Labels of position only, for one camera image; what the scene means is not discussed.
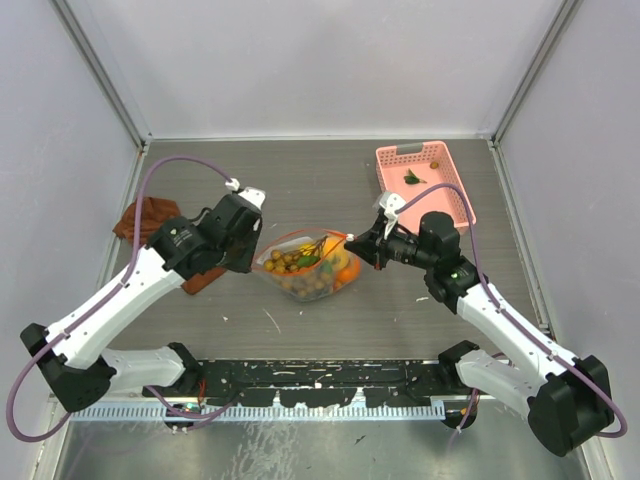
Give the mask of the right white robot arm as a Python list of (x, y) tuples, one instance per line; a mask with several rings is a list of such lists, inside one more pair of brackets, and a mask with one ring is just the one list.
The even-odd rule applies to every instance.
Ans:
[(377, 270), (390, 261), (424, 271), (433, 299), (488, 337), (508, 358), (502, 363), (470, 341), (438, 357), (444, 390), (467, 387), (493, 396), (525, 417), (537, 440), (563, 457), (604, 433), (614, 421), (608, 371), (594, 356), (581, 359), (536, 329), (465, 258), (451, 217), (423, 215), (416, 234), (380, 214), (366, 232), (348, 236), (347, 251)]

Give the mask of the brown longan bunch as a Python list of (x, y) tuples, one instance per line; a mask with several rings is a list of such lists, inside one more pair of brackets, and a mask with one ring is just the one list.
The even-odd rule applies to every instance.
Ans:
[[(261, 253), (255, 266), (266, 279), (295, 300), (308, 302), (327, 297), (334, 292), (338, 282), (332, 267), (324, 260), (322, 250), (330, 235), (299, 236), (269, 246)], [(315, 243), (315, 255), (303, 256), (297, 248), (305, 243)]]

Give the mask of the orange persimmon toy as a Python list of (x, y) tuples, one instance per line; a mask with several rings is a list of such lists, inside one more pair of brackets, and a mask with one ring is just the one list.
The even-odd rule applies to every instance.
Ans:
[(341, 269), (335, 276), (335, 280), (341, 285), (347, 285), (358, 278), (361, 271), (361, 262), (359, 259), (354, 258), (349, 261), (349, 264)]

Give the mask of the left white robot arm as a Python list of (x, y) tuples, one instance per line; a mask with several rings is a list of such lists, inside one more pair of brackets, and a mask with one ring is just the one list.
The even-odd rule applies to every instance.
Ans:
[(183, 344), (137, 351), (109, 345), (194, 276), (215, 268), (250, 272), (265, 200), (264, 191), (246, 187), (195, 219), (165, 221), (129, 266), (78, 309), (48, 327), (31, 324), (23, 330), (23, 344), (66, 411), (79, 412), (110, 392), (138, 387), (167, 387), (178, 396), (197, 390), (202, 366)]

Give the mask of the clear orange-zip bag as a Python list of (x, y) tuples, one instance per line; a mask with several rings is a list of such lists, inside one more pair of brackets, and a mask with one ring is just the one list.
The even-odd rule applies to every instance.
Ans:
[(347, 235), (335, 230), (300, 229), (265, 246), (252, 271), (299, 302), (323, 299), (360, 275), (361, 260), (346, 243)]

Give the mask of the orange peach toy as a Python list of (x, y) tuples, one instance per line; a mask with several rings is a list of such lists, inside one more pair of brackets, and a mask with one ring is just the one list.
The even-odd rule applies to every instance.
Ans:
[(344, 269), (350, 262), (349, 252), (344, 248), (345, 239), (328, 236), (324, 242), (322, 256), (334, 271)]

